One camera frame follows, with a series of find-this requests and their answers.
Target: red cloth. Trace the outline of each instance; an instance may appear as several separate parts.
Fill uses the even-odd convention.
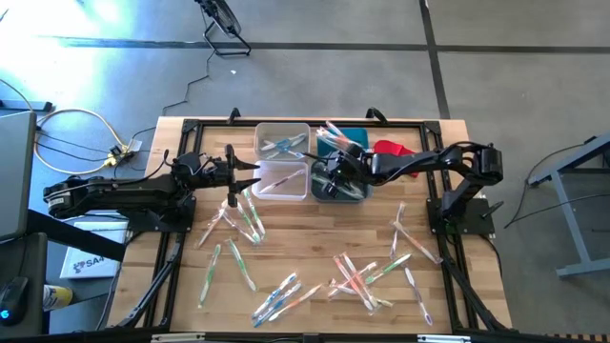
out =
[[[401,146],[400,144],[391,142],[389,140],[377,141],[375,143],[375,145],[373,146],[373,152],[390,153],[395,156],[402,156],[402,155],[406,155],[406,154],[415,153],[414,151],[411,151],[411,150]],[[411,175],[412,177],[417,177],[418,172],[412,172],[409,175]]]

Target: cable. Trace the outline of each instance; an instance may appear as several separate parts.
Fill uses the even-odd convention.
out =
[[[120,185],[132,185],[132,184],[136,184],[136,183],[140,183],[140,182],[148,180],[149,178],[151,178],[151,176],[153,176],[157,172],[159,172],[161,167],[163,167],[163,163],[165,162],[165,159],[167,159],[169,153],[170,153],[170,151],[165,150],[165,152],[163,154],[164,155],[163,162],[161,162],[159,167],[157,167],[157,169],[155,171],[151,172],[148,176],[145,176],[145,177],[142,177],[141,179],[137,179],[137,180],[133,180],[133,181],[114,183],[114,185],[116,185],[116,186],[120,186]],[[47,196],[44,196],[43,199],[49,199],[51,197],[56,196],[57,194],[61,194],[63,192],[74,191],[74,190],[80,190],[80,189],[88,187],[88,186],[90,186],[90,184],[83,184],[83,185],[79,185],[79,186],[75,186],[75,187],[70,187],[70,188],[67,188],[67,189],[64,189],[64,190],[61,190],[61,191],[52,192],[51,194],[49,194]]]
[[[205,17],[205,13],[203,12],[203,9],[201,9],[201,17],[203,18],[203,23],[205,24],[205,27],[207,28],[208,23],[206,22],[206,17]],[[167,110],[172,107],[176,107],[178,105],[189,103],[189,88],[191,87],[192,84],[195,84],[199,81],[203,81],[203,80],[207,79],[208,77],[210,77],[210,60],[212,59],[212,57],[214,57],[215,53],[216,53],[216,50],[212,50],[212,53],[210,53],[210,56],[208,56],[208,59],[206,59],[206,74],[203,77],[199,77],[198,79],[189,82],[187,84],[186,90],[184,91],[184,99],[182,101],[178,101],[177,103],[173,103],[171,105],[164,107],[161,112],[161,116],[165,116],[165,114],[167,113]]]
[[[71,153],[69,153],[69,152],[60,151],[59,149],[56,149],[56,148],[52,148],[52,147],[46,146],[46,145],[44,145],[44,144],[42,144],[42,143],[39,143],[39,142],[37,142],[37,141],[36,141],[36,142],[34,142],[34,144],[39,145],[39,146],[41,146],[41,147],[43,147],[43,148],[45,148],[45,149],[49,149],[49,150],[51,150],[51,151],[57,151],[57,152],[59,152],[59,153],[63,153],[63,154],[65,154],[65,155],[67,155],[67,156],[69,156],[69,157],[73,157],[73,158],[76,158],[76,159],[79,159],[79,160],[83,160],[83,161],[99,162],[99,161],[106,161],[106,160],[108,159],[108,157],[105,157],[105,158],[96,158],[96,159],[91,159],[91,158],[87,158],[87,157],[76,156],[76,155],[73,155],[73,154],[71,154]]]
[[[3,84],[9,86],[10,89],[12,89],[14,92],[19,94],[19,96],[21,96],[23,101],[25,101],[26,104],[28,105],[28,109],[30,109],[30,112],[34,112],[34,109],[31,107],[30,101],[28,101],[28,99],[26,99],[26,96],[24,94],[22,94],[21,91],[18,91],[17,88],[11,86],[10,83],[8,83],[7,81],[5,81],[3,79],[0,79],[0,82],[2,82]]]
[[[147,129],[144,129],[144,130],[140,130],[140,131],[138,131],[138,132],[136,132],[136,133],[134,133],[134,134],[133,134],[133,136],[132,136],[132,140],[133,140],[133,139],[134,139],[134,138],[135,138],[135,137],[136,137],[138,134],[140,134],[140,133],[144,133],[144,132],[146,132],[146,131],[154,130],[154,129],[156,129],[156,126],[153,126],[152,128],[147,128]]]
[[[144,176],[141,179],[137,179],[137,180],[133,180],[133,181],[127,181],[127,182],[121,182],[121,183],[117,183],[116,185],[118,186],[122,186],[122,185],[133,185],[133,184],[137,184],[140,182],[144,182],[148,179],[150,179],[152,176],[154,176],[156,173],[158,173],[161,170],[161,167],[163,167],[163,165],[165,164],[165,160],[168,158],[168,154],[170,153],[169,150],[165,150],[165,152],[163,152],[163,162],[161,162],[159,164],[159,167],[157,167],[153,172],[151,172],[148,176]]]
[[[96,118],[98,118],[99,120],[102,121],[102,123],[104,123],[104,125],[106,125],[106,127],[108,128],[108,130],[111,132],[112,136],[114,137],[114,139],[116,140],[116,142],[118,142],[118,144],[121,146],[123,151],[127,151],[128,146],[126,146],[125,144],[123,144],[123,142],[121,141],[121,139],[118,137],[118,135],[116,134],[116,132],[114,131],[114,129],[112,128],[112,126],[106,121],[106,119],[104,119],[104,117],[102,117],[101,115],[99,115],[98,113],[95,113],[94,111],[89,111],[89,110],[83,110],[83,109],[64,109],[64,110],[59,110],[59,111],[53,111],[45,116],[43,116],[42,118],[38,119],[36,121],[36,124],[42,128],[42,126],[47,122],[47,120],[49,120],[51,117],[53,117],[54,115],[57,115],[59,113],[65,113],[65,112],[69,112],[69,111],[80,111],[80,112],[84,112],[86,114],[90,114],[95,116]],[[93,172],[99,172],[101,171],[104,167],[107,166],[107,163],[103,163],[101,166],[99,166],[96,169],[90,170],[90,171],[65,171],[65,170],[61,170],[59,168],[56,168],[54,166],[52,166],[51,164],[49,164],[49,162],[47,162],[44,158],[42,158],[42,156],[40,155],[40,153],[38,152],[38,144],[34,145],[34,154],[36,155],[36,157],[38,157],[38,159],[40,160],[40,162],[42,162],[45,166],[49,167],[50,169],[56,171],[56,172],[62,172],[62,173],[67,173],[67,174],[71,174],[71,175],[84,175],[84,174],[89,174],[89,173],[93,173]]]
[[[502,277],[502,261],[499,259],[499,252],[498,252],[498,249],[496,248],[496,245],[494,245],[494,242],[492,242],[492,240],[489,239],[488,236],[486,236],[484,234],[480,234],[479,236],[481,238],[483,238],[485,241],[487,241],[487,243],[489,243],[489,246],[492,247],[492,249],[496,253],[496,260],[498,261],[499,277]]]
[[[102,315],[100,315],[99,321],[97,322],[97,325],[95,326],[96,331],[99,331],[99,329],[102,327],[102,323],[104,322],[104,319],[106,318],[106,313],[108,312],[108,307],[110,306],[111,298],[113,298],[112,294],[114,293],[114,287],[116,287],[116,280],[118,280],[118,275],[121,273],[122,268],[123,268],[123,263],[119,264],[118,268],[116,269],[116,273],[114,274],[114,277],[112,278],[111,287],[108,290],[108,297],[106,298],[106,303],[104,303],[104,310],[102,310]]]
[[[59,141],[59,142],[63,142],[63,143],[66,143],[66,144],[70,144],[70,145],[75,146],[75,147],[78,147],[78,148],[87,149],[87,150],[89,150],[89,151],[99,151],[99,152],[103,152],[103,153],[108,153],[108,151],[103,151],[103,150],[100,150],[100,149],[95,149],[95,148],[89,148],[89,147],[85,147],[85,146],[82,146],[82,145],[79,145],[79,144],[76,144],[76,143],[72,143],[72,142],[67,141],[67,140],[63,140],[63,139],[59,139],[59,138],[55,138],[55,137],[49,136],[48,134],[46,134],[46,133],[44,133],[44,132],[41,132],[41,131],[39,131],[39,132],[38,132],[38,134],[43,135],[43,136],[45,136],[45,137],[48,137],[49,139],[54,139],[54,140]]]
[[[105,217],[105,218],[112,218],[112,219],[116,219],[116,220],[129,220],[129,218],[124,217],[124,216],[118,216],[118,215],[112,215],[112,214],[104,214],[104,213],[85,213],[85,214],[81,214],[72,218],[68,218],[68,219],[62,219],[60,220],[62,223],[66,223],[75,219],[80,219],[83,217]]]
[[[581,196],[581,197],[574,198],[574,199],[571,199],[571,200],[568,200],[568,201],[564,201],[562,203],[558,203],[558,204],[553,205],[553,206],[549,206],[549,207],[544,208],[544,209],[540,209],[538,211],[530,212],[530,213],[527,213],[527,214],[525,214],[525,215],[523,215],[523,216],[521,216],[519,218],[515,218],[515,219],[511,220],[508,224],[506,224],[506,226],[504,226],[504,229],[508,228],[508,226],[510,226],[511,224],[513,224],[515,222],[518,222],[521,219],[525,219],[525,218],[527,218],[529,216],[532,216],[534,214],[538,214],[538,213],[541,213],[541,212],[546,212],[546,211],[552,210],[554,208],[558,208],[561,205],[573,203],[573,202],[576,202],[576,201],[591,199],[591,198],[595,198],[595,197],[603,197],[603,196],[610,196],[610,193],[601,193],[601,194],[593,194],[593,195]]]
[[[21,238],[23,242],[23,248],[21,249],[21,262],[19,263],[19,272],[17,276],[21,276],[21,272],[23,271],[24,260],[26,259],[26,250],[28,249],[28,243],[26,242],[26,238]]]
[[[568,150],[573,149],[573,148],[580,147],[582,145],[583,144],[576,144],[576,145],[573,145],[573,146],[570,146],[570,147],[567,147],[567,148],[559,149],[558,151],[553,151],[553,152],[547,154],[546,156],[542,157],[542,159],[540,159],[540,161],[534,167],[532,167],[532,169],[527,173],[527,177],[525,177],[525,180],[523,181],[523,192],[521,193],[521,199],[518,202],[517,210],[515,211],[515,214],[513,215],[513,217],[509,221],[509,223],[504,226],[504,229],[508,228],[509,225],[511,225],[513,222],[515,222],[515,218],[517,218],[517,216],[519,215],[519,212],[521,211],[521,207],[523,207],[523,200],[525,199],[525,192],[527,191],[527,180],[530,179],[530,177],[532,176],[532,173],[534,173],[534,170],[540,164],[542,164],[542,162],[546,161],[551,156],[554,156],[554,155],[556,155],[556,154],[558,154],[560,152],[564,152],[564,151],[568,151]]]

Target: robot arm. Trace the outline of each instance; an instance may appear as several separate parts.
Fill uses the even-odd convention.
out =
[[[49,204],[49,213],[55,218],[70,218],[91,210],[118,210],[129,216],[136,212],[153,212],[159,217],[179,214],[184,202],[194,190],[228,187],[229,204],[236,206],[235,195],[259,181],[250,179],[236,181],[234,170],[252,170],[256,165],[237,159],[231,145],[225,147],[226,161],[207,158],[201,164],[200,155],[188,152],[178,156],[170,166],[170,173],[152,178],[107,179],[100,176],[80,179],[71,176],[66,181],[44,189],[44,200]]]
[[[412,172],[454,171],[464,177],[454,190],[443,194],[444,216],[463,212],[465,203],[483,186],[491,186],[502,180],[502,154],[493,145],[458,142],[442,151],[425,151],[411,155],[395,156],[388,153],[369,153],[356,144],[346,151],[333,152],[326,161],[330,182],[324,191],[336,196],[339,187],[352,182],[382,186],[395,181],[401,175]]]

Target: gray floor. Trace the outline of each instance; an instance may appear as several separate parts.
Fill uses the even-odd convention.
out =
[[[28,97],[48,99],[59,109],[102,113],[125,140],[153,126],[161,109],[181,100],[186,84],[205,73],[208,50],[64,48],[52,40],[29,38],[200,41],[203,24],[192,1],[34,3],[19,2],[0,23],[0,76]],[[425,43],[415,0],[229,3],[244,36],[254,42]],[[429,6],[439,44],[610,43],[605,18],[610,9],[602,0],[430,0]],[[525,175],[542,156],[610,128],[610,54],[441,53],[439,63],[452,118],[467,121],[473,140],[495,142],[504,153],[505,179],[486,193],[492,201],[505,201],[495,214],[496,243],[515,328],[528,333],[607,332],[610,272],[566,280],[555,275],[555,268],[578,261],[560,211],[523,220],[509,230],[501,226],[518,205]],[[214,58],[210,74],[191,86],[189,104],[167,115],[227,115],[239,107],[244,115],[361,116],[375,106],[390,117],[439,118],[427,52],[255,50],[246,59]],[[0,89],[0,96],[7,94]],[[113,144],[99,123],[81,114],[51,120],[46,128],[90,146]],[[150,142],[150,136],[142,138]],[[75,170],[92,166],[43,153]],[[138,158],[134,164],[145,163],[146,156]],[[127,168],[118,172],[138,175]],[[30,206],[44,212],[42,187],[65,177],[34,161]],[[543,185],[528,192],[521,213],[556,202],[552,187]],[[589,203],[607,204],[607,198]],[[607,247],[610,235],[600,233],[598,240]],[[50,261],[60,263],[63,249],[51,246]],[[93,302],[53,313],[51,330],[91,329],[103,301]]]

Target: wooden tabletop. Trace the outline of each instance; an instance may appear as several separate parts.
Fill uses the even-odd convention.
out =
[[[147,173],[158,167],[165,149],[170,150],[170,156],[176,155],[184,119],[159,118]],[[445,146],[468,140],[464,121],[440,120],[440,126]],[[368,135],[371,146],[377,140],[387,139],[413,151],[421,151],[418,131],[413,129],[373,128],[368,129]],[[312,137],[311,148],[315,151],[315,129],[312,129]],[[241,160],[255,162],[254,128],[204,130],[202,151],[212,156],[223,156],[226,144],[233,144],[235,153]],[[169,168],[164,167],[161,171],[169,172]],[[240,171],[237,177],[252,177],[252,171]],[[451,178],[455,187],[460,176],[451,172]],[[219,204],[226,198],[226,193],[224,188],[195,192],[197,208],[193,230],[187,235],[181,262],[173,311],[173,332],[450,332],[440,267],[424,257],[404,237],[398,239],[397,254],[412,254],[408,265],[413,271],[428,312],[434,319],[432,327],[424,322],[413,290],[407,285],[401,269],[392,271],[372,285],[376,297],[395,303],[393,308],[382,308],[374,315],[368,315],[361,301],[352,295],[342,294],[333,301],[328,301],[326,294],[329,290],[324,288],[311,301],[301,304],[276,322],[265,323],[254,329],[250,319],[253,311],[291,272],[298,272],[298,278],[303,283],[298,294],[301,295],[318,283],[327,284],[331,278],[343,279],[333,261],[336,254],[347,252],[359,269],[373,261],[379,266],[387,264],[393,237],[393,229],[388,223],[396,217],[400,201],[407,204],[403,219],[405,227],[431,252],[437,253],[437,241],[430,234],[425,209],[425,199],[428,197],[425,174],[417,178],[402,176],[393,183],[375,188],[372,198],[357,205],[322,204],[316,202],[311,195],[303,201],[295,202],[254,198],[256,209],[267,230],[262,245],[252,246],[236,230],[221,222],[203,247],[195,249],[193,245],[201,237]],[[234,257],[223,242],[229,237],[235,240],[246,262],[258,287],[256,293],[246,285]],[[159,234],[149,232],[142,234],[127,248],[109,325],[120,321],[149,288],[158,242]],[[198,297],[206,269],[217,243],[223,245],[222,254],[204,307],[198,309]],[[494,252],[478,236],[463,236],[463,244],[473,288],[497,319],[510,327],[511,320]],[[156,323],[163,310],[165,291],[164,286],[157,305]],[[456,297],[460,318],[466,323],[463,297],[457,285]]]

